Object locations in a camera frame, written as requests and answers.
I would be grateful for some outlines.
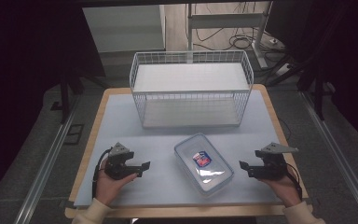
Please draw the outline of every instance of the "table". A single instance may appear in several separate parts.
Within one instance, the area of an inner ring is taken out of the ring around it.
[[[263,85],[255,84],[254,90],[259,90],[263,96],[264,103],[266,104],[269,116],[272,124],[278,135],[279,141],[283,145],[287,145],[286,139],[282,132],[281,125],[275,114],[272,103],[269,99],[266,88]],[[69,197],[70,202],[74,202],[76,195],[79,191],[80,184],[83,180],[85,172],[88,168],[90,156],[94,148],[94,144],[98,135],[99,128],[102,123],[103,113],[106,108],[106,103],[109,99],[109,95],[112,94],[131,94],[131,90],[124,89],[108,89],[103,94],[100,107],[97,112],[97,116],[94,120],[94,124],[89,136],[89,141],[86,146],[85,153],[83,155],[82,162],[80,164],[75,183],[71,195]],[[285,159],[288,163],[296,167],[296,163],[292,154],[285,154]],[[305,187],[304,199],[309,198]],[[270,216],[270,215],[282,215],[283,205],[282,203],[264,203],[264,204],[241,204],[241,205],[203,205],[203,206],[153,206],[153,207],[125,207],[117,208],[112,211],[108,216],[117,218],[130,218],[130,217],[248,217],[248,216]],[[73,218],[76,213],[84,212],[85,208],[66,208],[65,215],[69,218]]]

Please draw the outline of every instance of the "label on container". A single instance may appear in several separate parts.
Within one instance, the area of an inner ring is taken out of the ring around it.
[[[212,159],[209,157],[209,155],[206,153],[206,151],[201,151],[196,153],[193,156],[193,161],[199,166],[199,167],[205,167],[209,163],[211,163]]]

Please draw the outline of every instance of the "aluminum rail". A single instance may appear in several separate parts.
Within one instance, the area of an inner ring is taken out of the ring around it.
[[[338,143],[334,139],[333,135],[330,133],[325,122],[320,120],[318,115],[313,110],[313,102],[310,99],[309,95],[302,91],[300,92],[300,95],[303,98],[306,107],[310,112],[310,116],[312,117],[313,121],[317,125],[317,128],[321,132],[321,135],[323,136],[323,139],[327,144],[327,148],[329,149],[334,161],[337,164],[337,168],[347,182],[347,185],[350,188],[356,202],[358,202],[358,178],[356,176],[356,173],[352,170],[350,164],[345,158],[345,155],[342,153]]]
[[[51,170],[54,166],[54,162],[57,159],[57,156],[60,152],[63,140],[65,139],[66,134],[68,133],[69,127],[71,126],[72,120],[74,119],[76,108],[78,102],[80,101],[80,96],[75,95],[72,105],[71,112],[68,116],[68,119],[64,124],[61,125],[57,135],[48,150],[48,153],[45,159],[42,162],[42,165],[39,168],[39,171],[34,179],[34,183],[30,187],[30,190],[25,197],[25,200],[21,206],[20,212],[17,214],[17,217],[14,221],[15,224],[18,223],[29,223],[32,215],[34,214],[34,210],[36,205],[40,199],[40,196],[43,192],[44,187],[48,181],[48,177],[51,173]]]

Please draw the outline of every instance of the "wire basket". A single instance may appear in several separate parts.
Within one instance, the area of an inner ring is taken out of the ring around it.
[[[239,126],[253,83],[243,50],[138,52],[130,74],[144,128]]]

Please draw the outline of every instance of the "wire shelf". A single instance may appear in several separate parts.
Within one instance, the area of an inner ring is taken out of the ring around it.
[[[145,128],[239,126],[253,82],[242,50],[138,52],[130,75]]]

